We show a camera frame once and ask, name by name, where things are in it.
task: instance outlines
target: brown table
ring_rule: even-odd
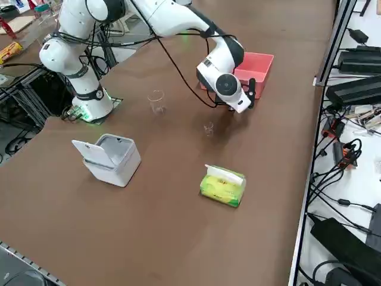
[[[321,96],[312,80],[333,3],[193,4],[247,51],[276,56],[255,109],[203,106],[151,43],[102,80],[124,98],[102,126],[50,118],[0,169],[0,239],[69,286],[287,283]],[[164,44],[196,87],[205,42],[189,36]],[[162,117],[146,99],[157,89],[167,101]],[[126,188],[97,181],[70,142],[103,133],[136,141],[142,164]],[[199,196],[205,163],[246,174],[238,209]]]

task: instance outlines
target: small glass cup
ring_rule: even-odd
[[[212,137],[214,135],[214,124],[213,122],[208,122],[204,125],[204,131],[207,137]]]
[[[163,91],[154,91],[152,94],[148,95],[148,100],[154,114],[160,115],[165,113],[166,107]]]

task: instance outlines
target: black power adapter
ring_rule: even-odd
[[[353,40],[355,40],[358,43],[366,43],[369,39],[367,35],[365,35],[361,30],[352,30],[350,28],[347,28],[349,31],[349,35]]]

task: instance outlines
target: yellow package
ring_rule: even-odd
[[[17,55],[22,50],[23,47],[19,43],[10,43],[8,46],[2,49],[2,51],[0,51],[0,64],[3,64],[5,61],[7,61],[7,59]]]
[[[218,166],[205,166],[208,168],[208,174],[201,181],[201,194],[238,207],[246,186],[245,176]]]

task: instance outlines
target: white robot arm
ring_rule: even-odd
[[[243,62],[242,46],[236,39],[224,36],[221,29],[193,7],[179,5],[172,0],[65,0],[60,14],[60,31],[87,39],[95,21],[112,23],[127,11],[133,11],[161,37],[187,29],[198,29],[204,37],[212,37],[217,45],[198,65],[197,78],[238,113],[251,105],[240,81],[231,74]],[[85,49],[85,45],[73,45],[53,38],[44,44],[40,58],[47,68],[68,77],[79,95],[79,101],[74,99],[78,102],[73,104],[85,105],[89,118],[93,120],[111,112],[112,103],[91,67],[78,60]]]

